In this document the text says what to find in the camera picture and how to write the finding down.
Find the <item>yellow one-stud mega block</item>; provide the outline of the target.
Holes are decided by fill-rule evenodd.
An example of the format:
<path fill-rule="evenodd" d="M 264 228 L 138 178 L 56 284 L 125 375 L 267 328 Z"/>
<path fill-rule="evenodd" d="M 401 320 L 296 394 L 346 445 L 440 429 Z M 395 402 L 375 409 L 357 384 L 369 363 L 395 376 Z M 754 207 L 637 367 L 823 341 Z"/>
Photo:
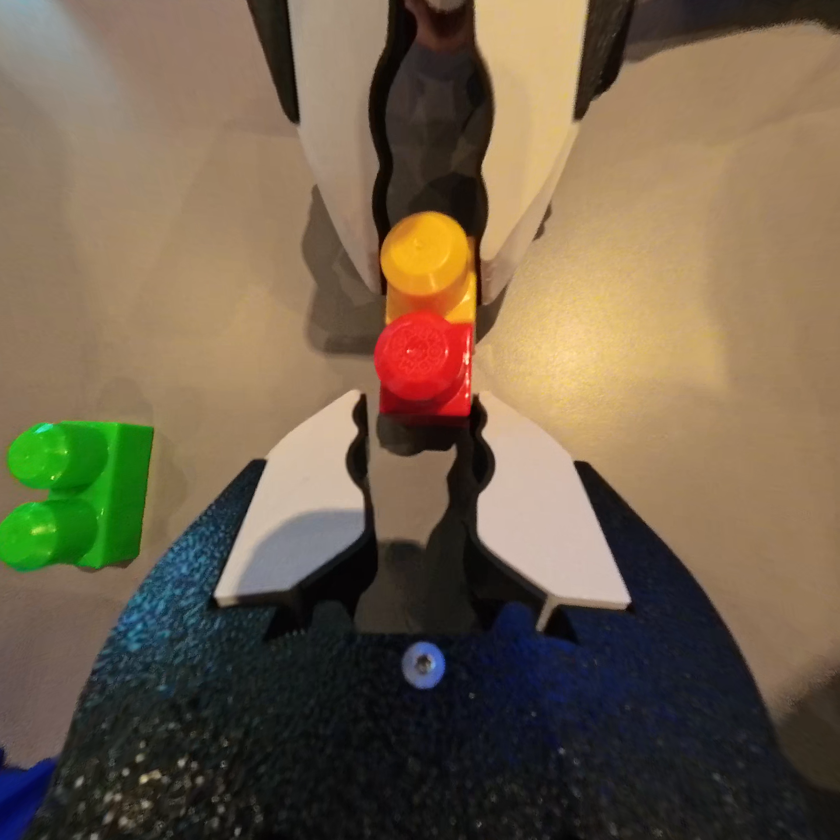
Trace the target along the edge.
<path fill-rule="evenodd" d="M 423 212 L 404 218 L 385 237 L 380 262 L 386 324 L 413 312 L 476 322 L 475 240 L 452 217 Z"/>

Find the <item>red one-stud mega block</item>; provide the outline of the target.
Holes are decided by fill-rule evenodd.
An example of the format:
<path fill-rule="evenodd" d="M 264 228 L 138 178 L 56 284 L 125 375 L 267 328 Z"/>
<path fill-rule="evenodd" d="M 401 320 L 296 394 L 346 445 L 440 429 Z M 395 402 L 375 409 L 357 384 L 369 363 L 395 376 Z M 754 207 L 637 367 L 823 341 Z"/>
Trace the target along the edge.
<path fill-rule="evenodd" d="M 382 331 L 374 348 L 380 414 L 405 424 L 458 424 L 470 414 L 475 327 L 413 311 Z"/>

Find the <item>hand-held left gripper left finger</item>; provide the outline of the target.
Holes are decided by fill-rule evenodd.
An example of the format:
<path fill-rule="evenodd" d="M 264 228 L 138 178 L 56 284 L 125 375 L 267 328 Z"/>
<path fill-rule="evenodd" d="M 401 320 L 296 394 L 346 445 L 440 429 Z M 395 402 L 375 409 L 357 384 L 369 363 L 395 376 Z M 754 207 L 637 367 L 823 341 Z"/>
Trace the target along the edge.
<path fill-rule="evenodd" d="M 214 591 L 220 607 L 354 611 L 377 572 L 365 395 L 349 391 L 268 453 Z"/>

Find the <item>blue plastic bin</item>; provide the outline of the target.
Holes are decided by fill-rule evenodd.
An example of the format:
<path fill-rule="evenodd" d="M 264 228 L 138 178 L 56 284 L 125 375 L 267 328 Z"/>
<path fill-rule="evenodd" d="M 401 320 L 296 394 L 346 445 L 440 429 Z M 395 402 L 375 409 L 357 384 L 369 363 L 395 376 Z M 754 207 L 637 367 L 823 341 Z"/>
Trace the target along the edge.
<path fill-rule="evenodd" d="M 1 749 L 1 839 L 20 839 L 43 803 L 57 758 L 26 769 L 7 761 Z"/>

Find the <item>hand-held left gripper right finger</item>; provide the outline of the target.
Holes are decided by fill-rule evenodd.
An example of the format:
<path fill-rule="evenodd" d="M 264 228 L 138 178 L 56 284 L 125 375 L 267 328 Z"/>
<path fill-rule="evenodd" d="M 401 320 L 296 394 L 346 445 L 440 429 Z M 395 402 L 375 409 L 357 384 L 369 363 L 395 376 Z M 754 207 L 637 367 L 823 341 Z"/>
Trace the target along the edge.
<path fill-rule="evenodd" d="M 559 632 L 566 607 L 624 612 L 624 578 L 574 459 L 539 425 L 476 394 L 458 434 L 451 501 L 478 628 L 525 606 L 537 632 Z"/>

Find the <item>green two-stud mega block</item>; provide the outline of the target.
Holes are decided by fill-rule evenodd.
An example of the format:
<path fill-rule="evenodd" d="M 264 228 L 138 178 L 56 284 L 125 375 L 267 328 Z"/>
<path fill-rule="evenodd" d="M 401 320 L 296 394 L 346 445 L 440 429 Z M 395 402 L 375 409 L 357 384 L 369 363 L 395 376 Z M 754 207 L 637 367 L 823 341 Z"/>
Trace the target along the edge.
<path fill-rule="evenodd" d="M 7 449 L 10 475 L 45 498 L 1 524 L 1 559 L 18 572 L 99 571 L 140 553 L 154 430 L 129 423 L 39 423 Z"/>

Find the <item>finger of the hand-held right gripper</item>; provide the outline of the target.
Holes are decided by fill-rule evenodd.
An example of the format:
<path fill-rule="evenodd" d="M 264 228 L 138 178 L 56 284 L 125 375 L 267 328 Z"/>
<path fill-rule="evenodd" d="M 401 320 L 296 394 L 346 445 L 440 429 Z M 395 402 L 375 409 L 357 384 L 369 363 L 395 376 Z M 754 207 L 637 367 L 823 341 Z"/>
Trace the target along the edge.
<path fill-rule="evenodd" d="M 586 1 L 475 3 L 476 47 L 492 100 L 481 167 L 488 207 L 479 244 L 483 305 L 518 270 L 571 153 L 588 8 Z"/>
<path fill-rule="evenodd" d="M 386 1 L 289 1 L 298 136 L 339 240 L 364 284 L 381 293 L 373 194 L 380 168 L 371 131 Z"/>

